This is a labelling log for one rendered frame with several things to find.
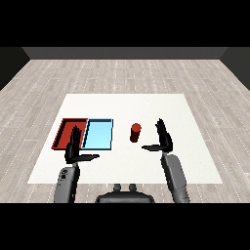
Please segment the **red shallow open box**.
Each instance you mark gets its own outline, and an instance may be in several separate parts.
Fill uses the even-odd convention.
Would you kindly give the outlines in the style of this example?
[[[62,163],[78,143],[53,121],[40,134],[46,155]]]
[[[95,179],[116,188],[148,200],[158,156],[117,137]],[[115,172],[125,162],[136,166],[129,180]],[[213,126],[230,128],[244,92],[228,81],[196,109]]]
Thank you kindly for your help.
[[[70,142],[71,132],[74,126],[77,126],[81,130],[81,136],[83,137],[87,121],[87,118],[64,118],[55,136],[52,149],[66,150],[66,146]]]

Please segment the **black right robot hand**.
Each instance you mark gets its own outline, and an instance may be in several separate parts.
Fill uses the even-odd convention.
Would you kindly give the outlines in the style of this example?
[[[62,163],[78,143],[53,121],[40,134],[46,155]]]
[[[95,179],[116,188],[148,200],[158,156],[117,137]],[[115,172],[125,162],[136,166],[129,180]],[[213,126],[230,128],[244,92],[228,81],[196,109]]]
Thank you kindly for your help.
[[[151,146],[143,146],[143,149],[149,151],[162,151],[169,153],[173,150],[173,141],[170,134],[166,130],[165,123],[162,119],[159,119],[155,124],[157,134],[159,136],[159,144]]]

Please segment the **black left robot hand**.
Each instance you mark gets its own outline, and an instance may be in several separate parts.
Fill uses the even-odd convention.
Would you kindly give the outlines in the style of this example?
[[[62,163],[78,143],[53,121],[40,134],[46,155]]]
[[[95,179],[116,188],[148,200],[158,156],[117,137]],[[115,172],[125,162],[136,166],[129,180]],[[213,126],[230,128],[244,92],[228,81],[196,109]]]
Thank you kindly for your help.
[[[98,158],[98,154],[79,154],[80,139],[82,130],[77,126],[72,128],[70,134],[70,142],[66,145],[64,159],[67,164],[73,164],[79,161],[91,161]]]

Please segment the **dark grey robot body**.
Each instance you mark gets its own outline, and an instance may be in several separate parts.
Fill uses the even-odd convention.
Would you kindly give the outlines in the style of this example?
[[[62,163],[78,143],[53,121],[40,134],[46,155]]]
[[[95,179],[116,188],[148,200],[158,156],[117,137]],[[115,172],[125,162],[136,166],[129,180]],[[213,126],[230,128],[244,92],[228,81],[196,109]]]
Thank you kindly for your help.
[[[96,203],[154,203],[151,195],[137,191],[135,184],[129,185],[128,191],[122,191],[120,184],[113,186],[113,191],[99,195]]]

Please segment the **light blue shallow open box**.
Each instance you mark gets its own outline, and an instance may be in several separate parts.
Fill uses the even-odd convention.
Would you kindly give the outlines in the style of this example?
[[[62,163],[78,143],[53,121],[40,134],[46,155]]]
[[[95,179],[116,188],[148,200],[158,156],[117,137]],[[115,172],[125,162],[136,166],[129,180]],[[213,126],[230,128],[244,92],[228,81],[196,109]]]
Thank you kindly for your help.
[[[111,150],[113,120],[90,118],[84,132],[83,150]]]

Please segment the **small red can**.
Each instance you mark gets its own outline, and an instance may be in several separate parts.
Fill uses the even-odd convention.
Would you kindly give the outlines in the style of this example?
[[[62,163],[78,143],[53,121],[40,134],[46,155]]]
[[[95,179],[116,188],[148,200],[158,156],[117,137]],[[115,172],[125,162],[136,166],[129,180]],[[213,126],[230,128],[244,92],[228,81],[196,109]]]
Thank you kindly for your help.
[[[131,127],[131,136],[130,141],[132,143],[136,143],[139,139],[139,135],[141,133],[142,127],[139,123],[134,123]]]

